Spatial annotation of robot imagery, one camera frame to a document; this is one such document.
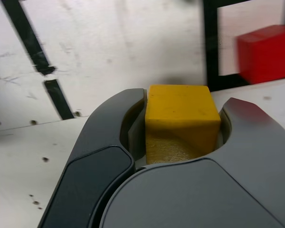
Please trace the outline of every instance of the black line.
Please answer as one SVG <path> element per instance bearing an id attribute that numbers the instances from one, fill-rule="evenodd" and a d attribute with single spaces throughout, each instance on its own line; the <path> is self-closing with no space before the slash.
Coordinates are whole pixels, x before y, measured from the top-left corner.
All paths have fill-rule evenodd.
<path id="1" fill-rule="evenodd" d="M 217 0 L 217 8 L 223 6 L 230 6 L 238 3 L 242 3 L 244 1 L 251 1 L 251 0 Z"/>
<path id="2" fill-rule="evenodd" d="M 219 76 L 219 19 L 218 8 L 248 0 L 203 0 L 204 32 L 207 86 L 218 91 L 234 87 L 247 86 L 249 83 L 239 74 Z"/>
<path id="3" fill-rule="evenodd" d="M 63 93 L 59 87 L 58 81 L 55 79 L 55 80 L 44 81 L 43 83 L 61 119 L 67 120 L 74 118 L 67 104 L 67 101 L 63 96 Z"/>
<path id="4" fill-rule="evenodd" d="M 1 0 L 1 2 L 11 22 L 14 24 L 15 30 L 18 32 L 35 69 L 43 75 L 51 74 L 55 70 L 55 67 L 49 65 L 19 0 Z"/>

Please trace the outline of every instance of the screw hole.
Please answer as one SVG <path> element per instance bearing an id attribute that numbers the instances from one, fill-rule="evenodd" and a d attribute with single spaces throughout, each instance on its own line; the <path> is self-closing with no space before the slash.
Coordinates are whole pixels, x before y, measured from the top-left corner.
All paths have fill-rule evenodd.
<path id="1" fill-rule="evenodd" d="M 31 124 L 31 125 L 37 125 L 37 121 L 36 121 L 36 120 L 31 120 L 31 121 L 30 121 L 30 124 Z"/>
<path id="2" fill-rule="evenodd" d="M 48 162 L 48 161 L 49 161 L 49 159 L 48 159 L 48 158 L 45 158 L 45 157 L 43 157 L 42 160 L 43 160 L 44 162 Z"/>
<path id="3" fill-rule="evenodd" d="M 75 116 L 77 116 L 77 117 L 81 117 L 81 113 L 80 112 L 74 112 L 74 114 L 75 114 Z"/>

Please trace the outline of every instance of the scratch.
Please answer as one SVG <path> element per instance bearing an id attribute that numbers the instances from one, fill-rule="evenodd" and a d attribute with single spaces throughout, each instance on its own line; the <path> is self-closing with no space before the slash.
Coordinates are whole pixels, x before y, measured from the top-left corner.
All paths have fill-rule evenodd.
<path id="1" fill-rule="evenodd" d="M 121 34 L 123 36 L 123 41 L 124 41 L 125 47 L 126 47 L 127 52 L 128 52 L 128 57 L 131 60 L 134 60 L 135 56 L 134 56 L 133 51 L 132 51 L 133 42 L 131 42 L 131 40 L 128 38 L 126 27 L 125 27 L 125 23 L 126 23 L 125 19 L 129 13 L 129 10 L 127 7 L 127 0 L 116 0 L 115 1 L 115 9 L 116 9 L 117 21 L 119 24 L 119 28 L 120 28 Z"/>
<path id="2" fill-rule="evenodd" d="M 67 2 L 65 0 L 59 0 L 60 1 L 60 5 L 66 9 L 67 11 L 71 11 L 72 8 L 67 4 Z"/>
<path id="3" fill-rule="evenodd" d="M 64 43 L 62 43 L 62 42 L 59 42 L 59 45 L 60 45 L 60 47 L 61 47 L 61 49 L 65 52 L 65 53 L 67 53 L 67 54 L 70 54 L 71 52 L 70 52 L 70 50 L 72 50 L 72 48 L 71 47 L 66 47 L 65 45 L 64 45 Z"/>
<path id="4" fill-rule="evenodd" d="M 14 56 L 14 53 L 10 53 L 10 52 L 5 52 L 3 54 L 0 55 L 0 58 L 4 58 L 4 57 L 10 57 L 10 56 Z"/>
<path id="5" fill-rule="evenodd" d="M 29 95 L 29 96 L 26 96 L 27 98 L 32 98 L 32 99 L 34 99 L 34 100 L 38 100 L 38 99 L 35 97 L 35 95 L 33 95 L 30 91 L 28 91 L 28 95 Z"/>
<path id="6" fill-rule="evenodd" d="M 14 77 L 14 78 L 11 78 L 11 79 L 8 79 L 8 78 L 9 77 L 5 77 L 2 80 L 5 81 L 5 83 L 12 83 L 12 84 L 16 84 L 18 86 L 21 86 L 19 83 L 14 82 L 14 80 L 18 79 L 19 77 Z"/>
<path id="7" fill-rule="evenodd" d="M 77 53 L 74 53 L 74 57 L 76 59 L 76 67 L 77 68 L 81 67 L 79 55 Z"/>

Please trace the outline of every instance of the white panel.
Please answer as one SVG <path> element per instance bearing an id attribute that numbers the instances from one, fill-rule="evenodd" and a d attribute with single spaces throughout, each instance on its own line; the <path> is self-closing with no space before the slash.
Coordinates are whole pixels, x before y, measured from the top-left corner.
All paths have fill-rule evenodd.
<path id="1" fill-rule="evenodd" d="M 174 0 L 21 1 L 72 111 L 117 92 L 203 84 L 200 9 Z M 0 130 L 59 120 L 0 6 Z"/>

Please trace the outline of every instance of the black frame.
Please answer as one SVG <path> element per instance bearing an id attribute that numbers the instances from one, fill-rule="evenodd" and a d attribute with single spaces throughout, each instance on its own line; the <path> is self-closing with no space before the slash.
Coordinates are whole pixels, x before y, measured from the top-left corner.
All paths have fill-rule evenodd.
<path id="1" fill-rule="evenodd" d="M 204 5 L 204 40 L 206 57 L 207 85 L 210 91 L 218 91 L 249 83 L 239 74 L 219 76 L 219 34 L 218 8 L 250 0 L 203 0 Z"/>

